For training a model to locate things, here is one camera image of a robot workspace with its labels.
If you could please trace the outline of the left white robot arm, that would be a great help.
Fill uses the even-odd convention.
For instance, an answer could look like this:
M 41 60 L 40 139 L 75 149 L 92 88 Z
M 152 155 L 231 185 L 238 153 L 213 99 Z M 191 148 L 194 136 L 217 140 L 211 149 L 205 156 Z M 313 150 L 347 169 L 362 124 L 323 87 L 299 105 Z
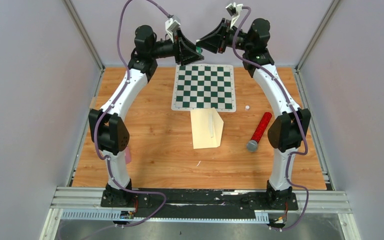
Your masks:
M 189 41 L 181 29 L 169 39 L 157 39 L 149 25 L 135 30 L 134 46 L 123 80 L 100 109 L 88 114 L 90 134 L 98 157 L 105 161 L 108 182 L 102 194 L 102 207 L 128 207 L 137 191 L 132 189 L 127 172 L 130 133 L 124 119 L 140 91 L 149 83 L 157 67 L 157 59 L 174 57 L 184 66 L 204 59 L 202 50 Z

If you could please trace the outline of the tan paper letter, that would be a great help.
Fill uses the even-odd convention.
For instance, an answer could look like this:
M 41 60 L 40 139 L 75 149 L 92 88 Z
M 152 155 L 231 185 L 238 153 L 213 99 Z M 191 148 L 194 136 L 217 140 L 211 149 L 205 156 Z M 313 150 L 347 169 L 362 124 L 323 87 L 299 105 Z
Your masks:
M 213 121 L 213 113 L 211 111 L 208 113 L 208 132 L 209 132 L 209 137 L 213 138 L 214 137 L 214 121 Z

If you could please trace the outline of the cream envelope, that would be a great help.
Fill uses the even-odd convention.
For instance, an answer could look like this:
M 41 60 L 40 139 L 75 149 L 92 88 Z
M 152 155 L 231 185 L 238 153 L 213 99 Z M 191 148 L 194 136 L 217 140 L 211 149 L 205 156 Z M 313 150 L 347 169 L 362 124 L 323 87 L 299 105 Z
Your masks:
M 208 113 L 212 112 L 213 138 L 209 134 Z M 199 108 L 190 111 L 192 145 L 194 149 L 218 148 L 221 145 L 224 121 L 215 108 Z

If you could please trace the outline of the green white glue stick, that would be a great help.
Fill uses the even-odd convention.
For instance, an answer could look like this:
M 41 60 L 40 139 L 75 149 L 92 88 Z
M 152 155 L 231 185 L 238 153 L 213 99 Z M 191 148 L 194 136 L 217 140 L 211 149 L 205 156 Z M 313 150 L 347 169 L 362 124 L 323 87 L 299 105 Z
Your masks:
M 196 47 L 196 52 L 199 53 L 199 54 L 201 54 L 201 53 L 202 53 L 202 49 L 201 49 L 200 47 L 197 46 L 197 47 Z

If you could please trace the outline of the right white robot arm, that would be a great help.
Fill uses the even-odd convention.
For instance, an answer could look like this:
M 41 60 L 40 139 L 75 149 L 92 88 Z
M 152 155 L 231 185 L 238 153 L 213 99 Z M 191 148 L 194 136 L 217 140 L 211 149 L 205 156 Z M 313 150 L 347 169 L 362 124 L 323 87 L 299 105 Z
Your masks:
M 297 155 L 308 153 L 306 140 L 311 113 L 301 108 L 282 83 L 274 60 L 267 49 L 270 39 L 270 22 L 255 19 L 247 32 L 222 19 L 210 33 L 197 40 L 196 45 L 212 53 L 223 53 L 227 47 L 241 50 L 240 59 L 244 69 L 262 88 L 275 116 L 267 132 L 274 149 L 271 176 L 267 181 L 266 193 L 260 199 L 272 209 L 290 206 L 293 187 L 290 176 Z

